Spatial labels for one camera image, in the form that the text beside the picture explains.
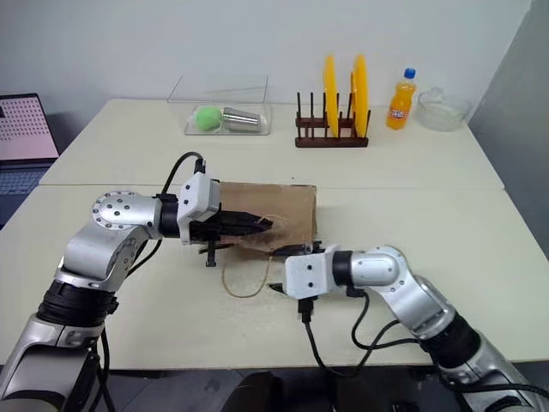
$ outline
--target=stainless steel cup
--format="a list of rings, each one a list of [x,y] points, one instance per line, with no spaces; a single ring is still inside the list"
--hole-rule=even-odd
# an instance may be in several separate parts
[[[261,131],[261,116],[242,110],[225,107],[223,109],[223,125],[230,131],[258,133]]]

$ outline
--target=string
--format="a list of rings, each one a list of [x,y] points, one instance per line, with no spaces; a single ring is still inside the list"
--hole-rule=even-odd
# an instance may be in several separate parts
[[[269,215],[264,215],[262,217],[259,218],[259,220],[257,221],[257,223],[260,223],[261,221],[263,221],[264,219],[267,219],[268,217],[270,218],[277,218],[277,219],[281,219],[283,221],[290,221],[289,219],[287,219],[286,217],[283,217],[283,216],[279,216],[279,215],[273,215],[273,214],[269,214]],[[259,286],[259,288],[252,294],[235,294],[230,288],[229,286],[227,285],[226,283],[226,264],[227,264],[227,261],[225,261],[223,263],[223,266],[221,267],[221,283],[223,284],[223,288],[225,289],[225,291],[231,295],[233,298],[238,298],[238,299],[248,299],[248,298],[253,298],[253,297],[256,297],[259,295],[259,293],[263,290],[263,288],[265,287],[265,283],[267,283],[267,278],[268,278],[268,270],[270,269],[270,266],[271,266],[271,262],[273,260],[273,257],[272,256],[269,256],[268,257],[268,262],[267,262],[267,266],[265,267],[265,275],[263,276],[263,279],[262,279],[262,282],[261,282],[261,285]]]

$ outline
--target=laptop keyboard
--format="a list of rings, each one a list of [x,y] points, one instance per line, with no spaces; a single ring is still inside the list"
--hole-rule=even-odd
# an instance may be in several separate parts
[[[0,195],[27,195],[38,186],[45,171],[0,173]]]

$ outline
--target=white table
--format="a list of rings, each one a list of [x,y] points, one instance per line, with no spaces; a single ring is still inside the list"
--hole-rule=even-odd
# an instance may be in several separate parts
[[[190,114],[194,105],[183,109]],[[111,100],[42,178],[42,185],[162,185],[195,150],[217,179],[323,188],[502,189],[470,129],[441,133],[410,118],[385,126],[372,108],[369,148],[295,148],[295,105],[274,105],[269,136],[186,136],[162,100]],[[178,173],[182,184],[190,171]]]
[[[141,194],[159,190],[40,186],[0,232],[0,363],[41,302],[95,198],[123,188]],[[512,361],[549,359],[549,264],[504,191],[319,189],[317,204],[325,244],[402,249],[412,270],[429,278]],[[259,282],[264,264],[230,266],[232,287],[243,293],[254,288],[251,279]],[[282,276],[282,266],[275,264],[269,280]],[[220,269],[205,268],[204,256],[176,239],[166,240],[132,275],[118,299],[120,307],[107,320],[114,368],[315,365],[296,301],[268,288],[255,299],[231,298],[220,284]],[[361,305],[342,296],[317,302],[312,328],[328,363],[353,364],[361,356],[349,336]],[[371,340],[391,318],[374,296],[360,335]],[[389,334],[404,336],[403,329]],[[413,345],[380,350],[371,358],[372,364],[428,361]]]

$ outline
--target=black cable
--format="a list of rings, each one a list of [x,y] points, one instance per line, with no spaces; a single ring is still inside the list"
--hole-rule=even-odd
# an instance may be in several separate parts
[[[199,161],[203,161],[204,158],[200,153],[197,152],[187,152],[183,156],[181,156],[178,161],[175,162],[175,165],[173,165],[172,171],[170,172],[170,175],[168,176],[168,179],[166,183],[164,184],[164,187],[162,188],[162,194],[165,195],[168,192],[168,189],[170,188],[170,185],[172,184],[173,177],[175,176],[175,173],[178,171],[179,167],[181,166],[181,163],[185,161],[185,159],[188,159],[191,156],[195,156]]]
[[[191,156],[195,156],[199,161],[203,161],[204,158],[202,157],[202,155],[200,153],[197,153],[197,152],[187,152],[185,153],[184,155],[182,155],[178,161],[175,162],[175,164],[173,165],[172,167],[172,170],[170,171],[170,174],[168,176],[168,179],[166,180],[166,182],[164,183],[164,187],[162,187],[162,192],[161,194],[165,195],[167,192],[168,192],[168,189],[170,188],[170,185],[172,184],[172,180],[173,180],[173,177],[175,176],[175,173],[178,171],[179,167],[181,166],[181,164],[188,158],[190,158]],[[157,242],[156,242],[156,245],[154,245],[154,248],[153,250],[146,256],[143,258],[142,261],[140,261],[138,264],[134,264],[133,267],[130,269],[130,271],[128,272],[128,275],[126,276],[126,278],[131,275],[132,273],[134,273],[136,270],[138,270],[139,268],[141,268],[148,260],[150,260],[150,258],[152,258],[154,256],[154,254],[160,249],[160,245],[162,245],[162,239],[159,239]]]
[[[172,184],[173,177],[175,176],[175,173],[178,171],[181,164],[191,156],[195,156],[198,159],[198,161],[200,161],[200,166],[202,166],[202,168],[203,168],[202,161],[204,159],[202,158],[202,156],[199,153],[197,153],[197,152],[187,152],[187,153],[183,154],[178,159],[178,161],[176,161],[175,164],[173,165],[173,168],[170,171],[168,179],[166,180],[166,183],[164,184],[164,187],[162,188],[161,194],[164,195],[168,192],[168,189],[170,188],[170,185]],[[162,239],[159,239],[156,242],[156,245],[154,245],[153,250],[146,257],[144,257],[138,264],[134,264],[132,266],[132,268],[128,271],[128,275],[126,275],[126,278],[128,278],[128,276],[130,276],[136,270],[141,268],[146,262],[148,262],[154,256],[154,254],[160,249],[160,245],[162,245]],[[103,365],[104,366],[103,366],[103,370],[101,370],[100,367],[98,367],[98,370],[97,370],[97,377],[98,377],[98,380],[100,382],[100,387],[97,390],[97,393],[95,394],[94,401],[92,402],[92,405],[90,407],[90,412],[95,411],[95,409],[97,408],[97,406],[100,402],[100,399],[101,399],[101,395],[103,395],[103,398],[105,399],[105,403],[106,403],[106,406],[107,406],[108,410],[109,411],[114,411],[115,410],[114,403],[112,402],[112,398],[111,398],[111,393],[109,392],[109,389],[106,385],[106,382],[109,378],[109,368],[110,368],[110,363],[111,363],[111,354],[110,354],[110,351],[109,351],[109,342],[108,342],[107,337],[106,337],[106,328],[104,328],[103,331],[101,332],[101,345],[103,346],[103,357],[104,357]],[[92,351],[95,351],[95,353],[97,354],[97,344],[92,347]]]
[[[109,401],[107,399],[111,399],[110,403],[112,406],[112,409],[114,410],[114,403],[112,403],[111,393],[109,392],[109,388],[107,387],[106,383],[109,379],[109,372],[111,367],[111,351],[109,349],[109,341],[106,336],[106,328],[103,329],[101,332],[101,346],[103,347],[103,369],[100,370],[100,367],[98,368],[98,380],[100,382],[100,387],[97,390],[97,393],[95,394],[94,401],[92,402],[91,406],[89,407],[89,412],[94,412],[97,406],[100,403],[101,395],[105,398],[105,403],[107,405],[107,408],[110,408]],[[97,354],[97,344],[92,347],[92,351],[94,351]]]
[[[131,269],[128,271],[128,275],[126,275],[126,278],[132,273],[134,273],[136,270],[141,268],[150,258],[152,258],[154,254],[160,249],[160,245],[162,245],[162,239],[159,239],[156,242],[156,245],[154,245],[153,250],[146,257],[144,257],[138,264],[134,264],[131,267]]]
[[[376,337],[374,338],[374,340],[372,341],[371,345],[373,348],[375,348],[377,346],[377,343],[381,340],[381,338],[383,337],[383,335],[385,334],[385,332],[387,332],[387,330],[389,330],[390,328],[392,328],[393,326],[399,324],[400,322],[398,320],[393,320],[392,322],[389,322],[388,324],[386,324],[376,335]],[[317,348],[317,343],[315,342],[315,337],[313,336],[313,333],[312,333],[312,330],[311,330],[311,322],[310,321],[307,321],[307,322],[304,322],[305,324],[305,330],[307,331],[307,336],[309,337],[309,342],[311,343],[311,348],[312,348],[312,353],[315,357],[315,361],[317,361],[317,364],[324,370],[326,371],[327,373],[331,373],[331,374],[334,374],[335,376],[339,376],[340,378],[356,378],[359,373],[360,373],[360,370],[362,369],[362,367],[364,366],[364,364],[366,363],[366,361],[368,361],[368,358],[370,358],[370,355],[372,354],[372,352],[375,350],[373,348],[370,348],[366,351],[365,355],[363,356],[362,360],[359,362],[359,364],[354,368],[354,371],[350,374],[347,374],[347,373],[340,373],[340,372],[337,372],[336,370],[330,368],[330,367],[327,367],[322,358],[320,357],[320,354],[318,353],[318,348]]]
[[[353,343],[355,344],[355,346],[365,350],[368,350],[371,348],[373,350],[378,350],[378,349],[390,348],[396,345],[403,345],[405,343],[418,343],[418,341],[416,339],[413,339],[412,337],[397,339],[397,340],[386,342],[386,343],[379,343],[374,347],[372,347],[371,345],[364,345],[363,343],[359,342],[359,339],[357,338],[357,329],[359,328],[360,323],[366,316],[366,313],[368,312],[368,308],[370,307],[370,296],[368,295],[367,292],[364,292],[364,299],[365,299],[365,302],[364,302],[364,307],[362,309],[362,312],[360,313],[359,318],[354,323],[353,328],[351,329],[351,339],[353,340]]]
[[[457,383],[450,383],[442,376],[440,381],[446,389],[449,389],[453,392],[458,393],[476,393],[476,392],[492,392],[492,391],[528,391],[536,393],[545,399],[549,400],[549,391],[546,391],[543,388],[535,385],[526,385],[526,384],[495,384],[495,385],[484,385],[484,386],[467,386]]]
[[[97,379],[100,382],[100,390],[103,393],[103,398],[105,399],[107,410],[109,412],[116,412],[116,408],[114,407],[114,402],[112,401],[112,398],[111,398],[111,393],[109,392],[109,388],[106,386],[105,375],[103,374],[103,371],[101,371],[101,368],[99,367],[97,368]]]

